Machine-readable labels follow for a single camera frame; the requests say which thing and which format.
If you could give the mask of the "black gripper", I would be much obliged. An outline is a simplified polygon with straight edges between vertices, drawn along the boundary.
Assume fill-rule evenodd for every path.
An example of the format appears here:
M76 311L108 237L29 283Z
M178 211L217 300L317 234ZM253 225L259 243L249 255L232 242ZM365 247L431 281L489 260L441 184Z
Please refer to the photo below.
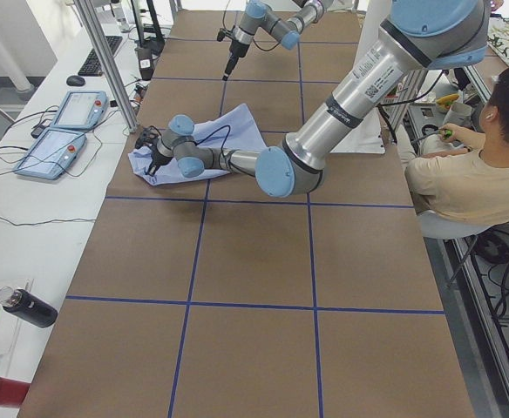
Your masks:
M232 75L235 66L238 64L239 58L243 58L247 55L248 44L241 43L237 40L233 40L229 48L230 58L227 61L222 80L227 81Z
M172 160L172 155L167 156L157 148L152 148L151 156L152 163L145 170L148 176L154 176L161 166L168 165Z

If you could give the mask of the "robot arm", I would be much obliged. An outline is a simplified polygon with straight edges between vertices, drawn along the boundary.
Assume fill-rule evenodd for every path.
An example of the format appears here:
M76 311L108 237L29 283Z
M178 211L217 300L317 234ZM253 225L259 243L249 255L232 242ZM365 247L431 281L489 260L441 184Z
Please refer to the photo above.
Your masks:
M485 56L487 1L394 1L377 26L377 40L295 132L260 152L198 146L193 121L175 116L151 146L152 176L176 162L190 179L207 169L255 177L269 196L308 193L321 185L328 154L355 130L410 71L476 64Z
M223 24L216 38L218 42L226 37L231 40L229 59L222 80L227 81L239 60L247 55L259 29L268 33L278 45L291 50L299 43L306 27L317 23L332 3L328 0L295 1L300 10L284 20L263 1L247 1L240 22L231 29Z

